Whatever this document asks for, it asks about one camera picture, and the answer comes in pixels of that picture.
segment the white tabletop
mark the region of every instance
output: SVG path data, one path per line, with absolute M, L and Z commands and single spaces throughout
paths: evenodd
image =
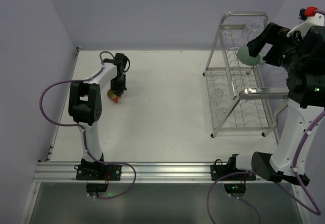
M 100 67 L 100 51 L 80 51 L 73 78 L 89 77 Z M 220 133 L 212 139 L 206 79 L 209 51 L 118 51 L 131 60 L 127 91 L 115 104 L 102 90 L 99 139 L 107 161 L 207 162 L 227 160 L 233 153 L 273 153 L 274 134 L 260 131 Z M 222 67 L 221 52 L 215 66 Z M 72 123 L 68 100 L 61 118 Z M 77 128 L 60 127 L 51 161 L 80 161 Z

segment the dish rack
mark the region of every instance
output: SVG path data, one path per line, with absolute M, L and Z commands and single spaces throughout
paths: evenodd
M 250 67 L 239 62 L 239 37 L 245 24 L 225 22 L 229 17 L 259 17 L 264 18 L 264 24 L 268 22 L 265 12 L 228 12 L 220 20 L 203 74 L 207 81 L 213 127 L 211 137 L 214 138 L 220 130 L 264 130 L 262 135 L 266 136 L 277 126 L 272 121 L 267 99 L 287 98 L 286 71 L 268 64 Z M 224 67 L 210 67 L 218 41 Z M 263 69 L 263 80 L 260 68 Z M 269 84 L 277 87 L 266 87 Z M 283 103 L 276 110 L 275 117 L 285 106 Z

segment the red connector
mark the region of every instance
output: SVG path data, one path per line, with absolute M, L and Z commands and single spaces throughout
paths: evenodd
M 315 11 L 318 10 L 317 7 L 307 7 L 307 9 L 304 12 L 304 15 L 306 17 L 314 17 L 315 16 Z

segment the rack handle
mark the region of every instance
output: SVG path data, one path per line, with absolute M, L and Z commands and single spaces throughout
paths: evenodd
M 265 17 L 264 18 L 264 24 L 268 23 L 268 15 L 266 14 L 266 12 L 261 12 L 261 11 L 248 11 L 248 12 L 227 12 L 225 13 L 221 20 L 220 20 L 220 24 L 222 25 L 223 22 L 231 16 L 237 16 L 237 17 Z

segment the metal dish rack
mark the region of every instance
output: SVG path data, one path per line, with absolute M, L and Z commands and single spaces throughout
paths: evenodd
M 264 17 L 264 24 L 268 21 L 265 12 L 228 12 L 221 18 L 204 72 L 213 127 L 211 137 L 220 130 L 264 130 L 262 135 L 266 136 L 276 127 L 267 99 L 287 98 L 286 72 L 281 67 L 265 64 L 266 76 L 262 81 L 258 66 L 250 67 L 238 61 L 238 41 L 245 24 L 226 23 L 231 16 Z M 224 67 L 210 67 L 218 41 Z M 267 80 L 279 87 L 265 87 Z

